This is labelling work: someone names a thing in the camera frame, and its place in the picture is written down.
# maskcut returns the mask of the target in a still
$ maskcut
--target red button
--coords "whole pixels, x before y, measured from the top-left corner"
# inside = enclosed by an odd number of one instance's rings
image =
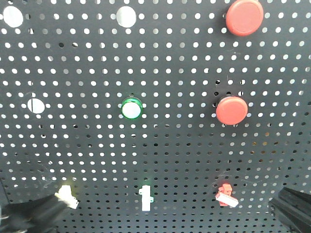
[[[263,20],[263,8],[257,0],[237,0],[227,14],[226,23],[234,35],[246,36],[254,33]]]
[[[240,123],[247,115],[247,103],[239,97],[226,97],[222,99],[216,109],[216,117],[226,125]]]

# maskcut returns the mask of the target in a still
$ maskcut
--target white plastic clip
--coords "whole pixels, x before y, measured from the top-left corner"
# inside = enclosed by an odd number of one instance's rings
[[[150,211],[150,203],[154,202],[154,198],[150,197],[150,185],[143,185],[139,189],[141,195],[141,210]]]
[[[59,189],[58,193],[55,193],[55,196],[58,197],[59,200],[66,203],[67,206],[72,208],[72,209],[76,209],[78,204],[79,204],[77,199],[74,196],[72,196],[72,194],[71,194],[70,185],[63,185]]]
[[[231,207],[236,207],[239,204],[239,201],[236,198],[223,194],[221,192],[218,192],[216,194],[216,200],[221,201]]]

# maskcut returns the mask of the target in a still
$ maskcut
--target red plastic piece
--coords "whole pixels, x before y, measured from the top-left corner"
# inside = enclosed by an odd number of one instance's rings
[[[263,7],[257,0],[237,0],[226,14],[226,24],[234,35],[247,36],[260,27],[263,21]]]
[[[235,125],[244,120],[247,110],[247,103],[243,99],[229,96],[218,103],[216,117],[223,124]]]
[[[226,194],[228,196],[231,196],[231,193],[232,193],[232,187],[230,184],[228,183],[224,183],[223,186],[219,187],[218,188],[218,191],[223,193],[223,194]],[[219,202],[220,206],[228,206],[227,204],[223,203],[223,202]]]

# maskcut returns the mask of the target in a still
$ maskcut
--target perforated metal panel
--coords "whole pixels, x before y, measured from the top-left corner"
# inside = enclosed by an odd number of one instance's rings
[[[79,209],[60,233],[286,232],[267,203],[284,186],[311,191],[310,1],[261,0],[265,19],[248,37],[226,30],[230,0],[12,2],[24,21],[0,20],[11,203],[70,184]],[[123,6],[136,12],[131,28],[116,19]],[[132,93],[144,112],[127,120],[120,103]],[[234,127],[215,117],[227,93],[249,105]],[[215,200],[224,182],[237,208]]]

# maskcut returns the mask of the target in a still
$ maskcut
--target large hole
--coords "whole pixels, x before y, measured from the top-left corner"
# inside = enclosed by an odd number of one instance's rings
[[[32,98],[28,100],[27,107],[29,110],[35,114],[43,113],[45,106],[44,103],[36,98]]]
[[[130,28],[136,23],[136,12],[132,7],[123,6],[117,11],[117,22],[122,27]]]
[[[7,6],[3,11],[4,22],[11,28],[17,28],[23,23],[23,14],[14,6]]]

